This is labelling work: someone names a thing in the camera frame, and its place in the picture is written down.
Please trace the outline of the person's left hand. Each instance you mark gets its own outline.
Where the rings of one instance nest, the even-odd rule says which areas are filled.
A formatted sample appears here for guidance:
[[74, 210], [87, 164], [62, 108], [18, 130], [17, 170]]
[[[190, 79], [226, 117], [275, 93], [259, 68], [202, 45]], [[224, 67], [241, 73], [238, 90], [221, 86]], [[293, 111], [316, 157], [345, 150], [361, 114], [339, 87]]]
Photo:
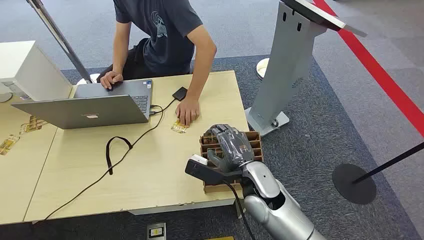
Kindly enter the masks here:
[[200, 116], [199, 99], [186, 96], [177, 106], [175, 114], [181, 125], [189, 127]]

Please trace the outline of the person's right hand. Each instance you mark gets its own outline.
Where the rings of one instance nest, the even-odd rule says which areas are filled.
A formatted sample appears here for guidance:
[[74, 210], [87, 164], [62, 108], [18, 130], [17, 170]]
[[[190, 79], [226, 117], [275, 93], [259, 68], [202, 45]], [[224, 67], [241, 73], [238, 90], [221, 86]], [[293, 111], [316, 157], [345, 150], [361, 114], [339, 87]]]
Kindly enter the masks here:
[[107, 90], [111, 90], [114, 84], [122, 82], [123, 80], [123, 75], [115, 71], [109, 71], [99, 79], [100, 84]]

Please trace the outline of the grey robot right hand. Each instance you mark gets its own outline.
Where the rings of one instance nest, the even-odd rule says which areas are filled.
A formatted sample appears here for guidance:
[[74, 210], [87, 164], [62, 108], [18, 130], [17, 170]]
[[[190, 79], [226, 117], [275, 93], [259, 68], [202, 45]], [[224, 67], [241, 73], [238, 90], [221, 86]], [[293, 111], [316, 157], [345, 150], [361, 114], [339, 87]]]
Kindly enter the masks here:
[[219, 157], [212, 149], [207, 151], [207, 157], [222, 172], [233, 172], [255, 158], [246, 133], [228, 124], [212, 125], [203, 136], [217, 139], [223, 158]]

